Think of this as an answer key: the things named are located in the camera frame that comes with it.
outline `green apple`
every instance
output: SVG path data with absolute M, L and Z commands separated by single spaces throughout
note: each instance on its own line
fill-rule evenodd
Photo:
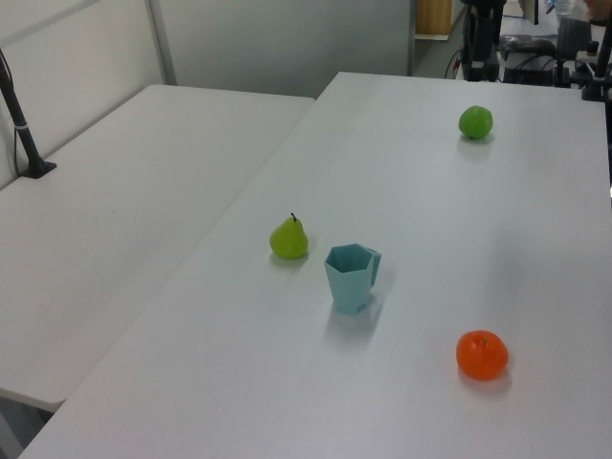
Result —
M 308 238 L 302 222 L 291 214 L 291 217 L 270 235 L 270 247 L 281 258 L 295 259 L 304 256 L 308 251 Z
M 484 139 L 493 127 L 493 116 L 485 107 L 474 105 L 463 112 L 459 129 L 470 139 Z

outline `light blue cup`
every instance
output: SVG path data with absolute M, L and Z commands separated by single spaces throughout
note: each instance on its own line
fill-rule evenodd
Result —
M 367 306 L 376 282 L 381 254 L 360 244 L 333 247 L 325 260 L 325 271 L 339 313 L 356 315 Z

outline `equipment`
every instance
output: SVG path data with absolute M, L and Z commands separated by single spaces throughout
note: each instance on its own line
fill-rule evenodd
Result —
M 30 163 L 28 170 L 21 175 L 31 179 L 39 179 L 47 174 L 47 172 L 55 169 L 55 164 L 43 161 L 38 154 L 36 144 L 30 133 L 30 128 L 26 123 L 23 111 L 19 105 L 19 100 L 17 100 L 17 96 L 15 95 L 12 85 L 11 69 L 9 68 L 7 60 L 4 58 L 2 50 L 0 50 L 0 90 L 2 90 L 2 96 L 4 96 L 4 100 L 9 107 L 12 122 L 15 126 L 15 135 L 17 133 L 19 134 L 19 138 L 21 139 L 24 150 L 26 150 Z
M 499 29 L 506 0 L 461 0 L 468 5 L 461 63 L 467 81 L 495 81 L 499 75 Z

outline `green pear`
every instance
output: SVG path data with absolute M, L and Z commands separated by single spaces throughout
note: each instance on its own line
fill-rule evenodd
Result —
M 287 220 L 270 235 L 270 247 L 281 258 L 300 258 L 308 251 L 308 238 L 304 233 L 302 222 L 291 214 Z

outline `wall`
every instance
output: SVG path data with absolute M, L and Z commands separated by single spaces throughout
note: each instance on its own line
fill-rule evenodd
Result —
M 316 98 L 338 71 L 406 75 L 412 0 L 152 0 L 185 86 Z
M 0 0 L 0 25 L 7 25 L 0 44 L 36 146 L 47 157 L 143 87 L 163 82 L 163 73 L 146 0 L 54 0 L 30 16 L 32 1 Z M 20 2 L 24 10 L 16 8 Z M 0 99 L 0 188 L 14 180 L 12 139 Z

